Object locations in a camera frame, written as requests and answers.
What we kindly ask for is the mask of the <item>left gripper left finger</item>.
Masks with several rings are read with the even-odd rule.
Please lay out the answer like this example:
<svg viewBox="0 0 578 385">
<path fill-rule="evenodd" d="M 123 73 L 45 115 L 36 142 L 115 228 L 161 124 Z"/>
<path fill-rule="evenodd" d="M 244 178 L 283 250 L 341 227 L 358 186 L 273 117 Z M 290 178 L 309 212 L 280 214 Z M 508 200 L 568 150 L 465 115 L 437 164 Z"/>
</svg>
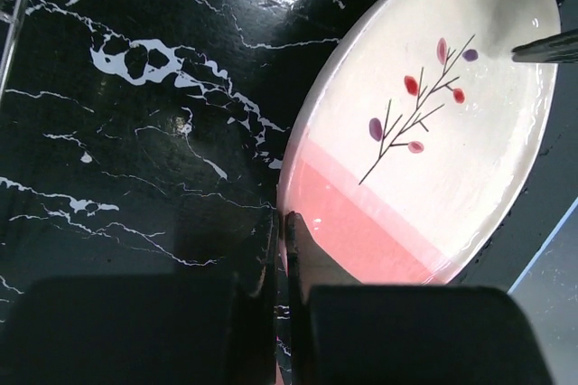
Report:
<svg viewBox="0 0 578 385">
<path fill-rule="evenodd" d="M 50 277 L 16 302 L 4 384 L 274 384 L 278 219 L 261 214 L 217 265 Z"/>
</svg>

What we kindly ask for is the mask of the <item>pink and cream plate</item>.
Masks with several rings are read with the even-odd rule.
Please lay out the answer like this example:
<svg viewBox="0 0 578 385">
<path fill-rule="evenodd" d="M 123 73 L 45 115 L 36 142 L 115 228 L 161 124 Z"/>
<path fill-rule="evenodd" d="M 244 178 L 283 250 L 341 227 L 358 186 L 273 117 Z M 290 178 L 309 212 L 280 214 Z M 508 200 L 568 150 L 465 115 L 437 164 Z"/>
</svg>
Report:
<svg viewBox="0 0 578 385">
<path fill-rule="evenodd" d="M 295 120 L 277 206 L 367 284 L 446 283 L 534 165 L 554 64 L 513 48 L 560 32 L 556 0 L 377 0 Z"/>
</svg>

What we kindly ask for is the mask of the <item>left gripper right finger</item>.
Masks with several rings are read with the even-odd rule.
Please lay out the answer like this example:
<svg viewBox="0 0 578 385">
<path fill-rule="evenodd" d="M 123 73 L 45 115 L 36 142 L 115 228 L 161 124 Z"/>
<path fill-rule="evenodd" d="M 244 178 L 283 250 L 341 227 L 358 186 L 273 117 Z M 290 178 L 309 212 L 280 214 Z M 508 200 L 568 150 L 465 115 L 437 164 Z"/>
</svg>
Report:
<svg viewBox="0 0 578 385">
<path fill-rule="evenodd" d="M 362 285 L 284 219 L 296 384 L 549 384 L 527 317 L 487 286 Z"/>
</svg>

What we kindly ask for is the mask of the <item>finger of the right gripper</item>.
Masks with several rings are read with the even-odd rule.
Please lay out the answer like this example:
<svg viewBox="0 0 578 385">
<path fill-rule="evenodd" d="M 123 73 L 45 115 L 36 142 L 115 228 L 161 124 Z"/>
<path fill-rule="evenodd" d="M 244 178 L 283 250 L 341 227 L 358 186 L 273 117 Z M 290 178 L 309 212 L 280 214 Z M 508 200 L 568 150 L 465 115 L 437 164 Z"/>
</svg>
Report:
<svg viewBox="0 0 578 385">
<path fill-rule="evenodd" d="M 576 63 L 578 30 L 570 30 L 512 49 L 512 61 L 522 63 Z"/>
</svg>

